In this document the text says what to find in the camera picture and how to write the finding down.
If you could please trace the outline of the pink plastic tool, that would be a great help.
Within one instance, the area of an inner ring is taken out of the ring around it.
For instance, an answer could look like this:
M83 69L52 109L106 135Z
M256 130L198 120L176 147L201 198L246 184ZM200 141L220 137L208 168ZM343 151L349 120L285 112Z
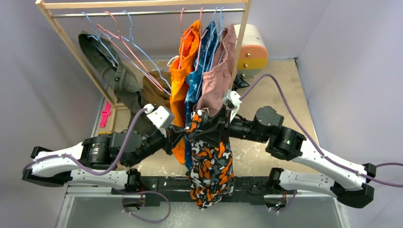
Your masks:
M106 102L104 109L100 112L100 117L101 117L101 120L99 122L100 128L105 128L110 114L111 114L111 105L109 102Z

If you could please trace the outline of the olive green shorts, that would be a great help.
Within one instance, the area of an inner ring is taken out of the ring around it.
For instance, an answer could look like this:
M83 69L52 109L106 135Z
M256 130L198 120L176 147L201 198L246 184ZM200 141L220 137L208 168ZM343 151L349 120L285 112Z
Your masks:
M94 38L89 37L90 35L92 34L84 30L79 33L78 42L80 49L95 71L113 90L118 100L130 110L130 120L127 125L127 128L129 128L135 115L145 106L143 92L135 78L134 72L122 62L118 52L112 47L111 42L101 37L102 41L117 59L117 68L113 67L111 62L106 59L106 57L109 57L109 54L105 51L104 47Z

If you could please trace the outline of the camouflage orange black shorts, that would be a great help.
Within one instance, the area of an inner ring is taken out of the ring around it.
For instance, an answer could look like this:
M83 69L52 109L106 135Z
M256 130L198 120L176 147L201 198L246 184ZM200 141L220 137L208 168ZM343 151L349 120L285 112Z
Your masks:
M218 136L218 146L189 138L192 167L186 172L190 197L200 210L220 202L235 190L233 153L229 135Z

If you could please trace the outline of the metal hanging rod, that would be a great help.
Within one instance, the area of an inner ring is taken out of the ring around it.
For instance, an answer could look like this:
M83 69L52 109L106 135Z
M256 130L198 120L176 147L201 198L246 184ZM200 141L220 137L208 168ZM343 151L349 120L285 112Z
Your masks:
M170 15L170 14L197 14L197 13L217 13L217 12L244 12L244 9L193 9L193 10L168 10L168 11L139 11L139 12L114 12L114 13L71 13L56 14L52 18L83 18L83 17L106 17L106 16L145 16L145 15Z

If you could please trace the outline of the white orange yellow drawer cabinet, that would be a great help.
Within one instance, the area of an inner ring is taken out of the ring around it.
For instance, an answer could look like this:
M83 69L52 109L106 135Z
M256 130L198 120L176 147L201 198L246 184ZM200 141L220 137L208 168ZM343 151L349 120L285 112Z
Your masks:
M266 66L268 57L260 30L247 24L237 61L237 75L244 78L257 75Z

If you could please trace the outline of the pink shorts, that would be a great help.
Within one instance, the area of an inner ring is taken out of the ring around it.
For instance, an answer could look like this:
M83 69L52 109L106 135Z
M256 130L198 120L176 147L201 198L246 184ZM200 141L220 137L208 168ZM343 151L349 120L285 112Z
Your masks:
M235 27L230 24L223 31L211 71L203 74L201 97L196 109L208 109L209 116L215 116L221 109L223 94L232 85L232 72L235 64L237 36Z

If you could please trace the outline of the blue patterned shorts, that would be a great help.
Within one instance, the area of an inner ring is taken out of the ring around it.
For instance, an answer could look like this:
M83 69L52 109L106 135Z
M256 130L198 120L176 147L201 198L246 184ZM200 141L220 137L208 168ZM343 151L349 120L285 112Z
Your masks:
M194 102L195 81L196 81L196 71L193 70L186 77L186 83L189 86L189 89L187 91L186 98L185 98L185 101L184 101L184 111L185 111L186 124L190 123L190 121L191 121L191 113L193 111L193 107L195 106L195 104L197 104L197 102L196 103Z

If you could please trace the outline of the wooden clothes rack frame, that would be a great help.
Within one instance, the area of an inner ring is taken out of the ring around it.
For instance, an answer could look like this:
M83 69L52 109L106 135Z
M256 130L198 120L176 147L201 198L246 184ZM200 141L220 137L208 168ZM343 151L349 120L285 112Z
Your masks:
M238 40L235 52L235 65L232 72L232 80L235 79L237 74L237 63L241 56L241 47L244 39L245 29L249 16L252 1L250 0L123 0L123 1L97 1L97 2L59 2L59 3L46 3L43 0L37 0L35 5L39 8L44 17L48 20L52 28L56 31L62 39L66 47L73 54L74 58L78 61L87 75L91 78L92 82L103 95L104 99L111 105L111 124L109 130L115 129L116 113L120 110L127 110L128 108L119 102L115 96L111 96L105 89L101 82L84 59L69 35L63 29L62 25L57 20L58 18L78 18L83 17L83 14L53 14L52 10L67 10L67 9L98 9L98 8L125 8L125 7L159 7L159 6L185 6L185 5L206 5L206 4L243 4L243 8L239 9L225 9L221 12L242 12L242 20L240 24Z

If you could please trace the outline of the pink hanger holding orange shorts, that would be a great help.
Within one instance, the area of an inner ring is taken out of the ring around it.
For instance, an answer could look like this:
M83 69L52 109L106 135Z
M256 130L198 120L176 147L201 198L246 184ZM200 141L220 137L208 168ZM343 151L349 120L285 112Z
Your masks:
M181 14L180 14L180 26L181 26L181 32L182 32L182 36L181 36L181 45L179 48L179 63L178 63L178 70L181 69L181 63L182 63L182 54L183 54L183 49L184 49L184 41L186 39L185 36L185 29L184 29L184 25L183 25L183 13L185 11L185 8L181 9Z

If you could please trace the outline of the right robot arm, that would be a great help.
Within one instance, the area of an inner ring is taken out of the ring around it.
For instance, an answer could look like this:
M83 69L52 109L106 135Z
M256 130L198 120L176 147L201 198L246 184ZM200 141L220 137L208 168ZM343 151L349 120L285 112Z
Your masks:
M252 120L230 118L232 111L220 112L197 128L194 138L217 146L229 137L266 143L266 152L284 161L308 166L316 174L272 168L265 188L274 194L307 190L326 194L352 208L361 209L374 199L370 178L376 175L371 163L355 164L329 152L321 152L303 134L283 126L284 118L270 106L259 108Z

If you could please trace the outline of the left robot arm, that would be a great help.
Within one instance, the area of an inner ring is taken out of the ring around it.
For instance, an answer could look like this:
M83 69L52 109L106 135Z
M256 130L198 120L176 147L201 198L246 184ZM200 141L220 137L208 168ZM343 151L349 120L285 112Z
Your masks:
M171 155L185 134L183 128L171 125L165 133L155 129L146 134L128 130L101 134L58 151L36 146L22 180L44 187L67 183L108 186L137 194L144 186L133 166L159 150Z

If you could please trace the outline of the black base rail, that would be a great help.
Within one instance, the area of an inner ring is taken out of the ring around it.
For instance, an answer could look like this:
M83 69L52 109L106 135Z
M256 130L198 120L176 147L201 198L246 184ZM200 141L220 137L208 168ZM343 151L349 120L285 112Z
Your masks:
M170 202L192 202L190 197L190 182L185 177L142 176L140 183L134 189L112 189L112 195L121 192L128 197L140 191L156 191L163 194ZM283 190L269 184L266 176L238 176L235 178L235 191L231 196L224 196L221 202L249 203L250 205L275 205L272 200L283 196L293 196L293 190Z

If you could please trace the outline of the brown shorts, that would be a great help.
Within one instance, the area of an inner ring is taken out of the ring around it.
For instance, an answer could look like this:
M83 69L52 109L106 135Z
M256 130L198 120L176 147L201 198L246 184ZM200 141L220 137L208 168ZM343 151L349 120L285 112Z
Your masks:
M170 92L169 86L171 85L171 73L161 71L161 75L167 82L165 82L157 70L149 72L157 82L168 92ZM143 95L146 104L154 104L170 108L170 95L165 91L160 91L152 82L150 82L145 76L143 77Z

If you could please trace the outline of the blue hanger holding pink shorts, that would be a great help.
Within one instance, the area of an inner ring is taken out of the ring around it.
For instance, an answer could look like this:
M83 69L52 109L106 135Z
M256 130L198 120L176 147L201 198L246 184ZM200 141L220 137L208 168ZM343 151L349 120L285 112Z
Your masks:
M224 10L224 7L221 8L221 11L220 11L220 14L219 14L218 28L217 28L217 39L216 39L216 42L215 42L215 45L214 45L214 49L213 49L213 52L212 52L212 56L211 56L210 70L211 70L212 67L213 67L213 64L214 64L214 56L215 56L215 53L216 53L216 51L217 51L217 48L218 48L218 45L219 45L219 42L220 42L221 27L222 27L223 18L224 18L224 16L222 15L222 14L223 14L223 10Z

